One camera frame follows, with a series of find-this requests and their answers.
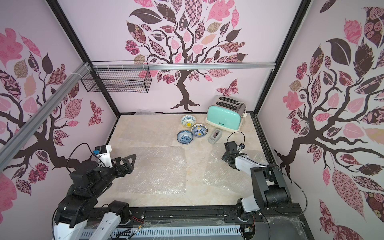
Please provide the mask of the blue floral ceramic bowl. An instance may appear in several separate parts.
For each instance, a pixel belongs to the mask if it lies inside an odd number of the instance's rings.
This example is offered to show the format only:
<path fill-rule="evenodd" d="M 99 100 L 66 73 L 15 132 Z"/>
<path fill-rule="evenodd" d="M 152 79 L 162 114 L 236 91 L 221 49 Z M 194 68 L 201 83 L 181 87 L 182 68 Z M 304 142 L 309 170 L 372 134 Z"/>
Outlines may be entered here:
<path fill-rule="evenodd" d="M 193 133 L 187 130 L 180 131 L 177 134 L 177 141 L 182 145 L 190 144 L 193 141 L 193 139 L 194 139 Z"/>

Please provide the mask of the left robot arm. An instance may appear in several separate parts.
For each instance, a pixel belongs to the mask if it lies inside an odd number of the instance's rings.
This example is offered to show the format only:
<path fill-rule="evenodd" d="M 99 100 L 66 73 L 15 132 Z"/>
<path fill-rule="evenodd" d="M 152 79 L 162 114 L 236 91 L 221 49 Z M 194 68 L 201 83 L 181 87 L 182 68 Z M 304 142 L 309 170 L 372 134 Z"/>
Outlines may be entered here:
<path fill-rule="evenodd" d="M 136 158 L 133 154 L 112 159 L 110 168 L 99 167 L 94 161 L 82 162 L 70 174 L 73 185 L 53 215 L 53 239 L 79 240 L 92 213 L 103 214 L 90 237 L 92 240 L 106 240 L 118 225 L 126 225 L 132 218 L 128 203 L 113 201 L 99 210 L 95 206 L 98 198 L 112 186 L 113 180 L 133 172 Z"/>

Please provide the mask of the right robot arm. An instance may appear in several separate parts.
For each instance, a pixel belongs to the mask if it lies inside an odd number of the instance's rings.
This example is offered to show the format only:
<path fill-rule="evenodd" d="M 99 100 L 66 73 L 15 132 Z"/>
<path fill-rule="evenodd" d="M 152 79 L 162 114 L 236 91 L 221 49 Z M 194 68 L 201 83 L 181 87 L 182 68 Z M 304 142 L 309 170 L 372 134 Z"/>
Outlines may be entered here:
<path fill-rule="evenodd" d="M 241 217 L 251 213 L 280 207 L 292 201 L 283 173 L 272 165 L 257 163 L 249 158 L 234 141 L 225 143 L 222 160 L 232 169 L 242 171 L 251 178 L 252 195 L 238 200 L 237 208 Z"/>

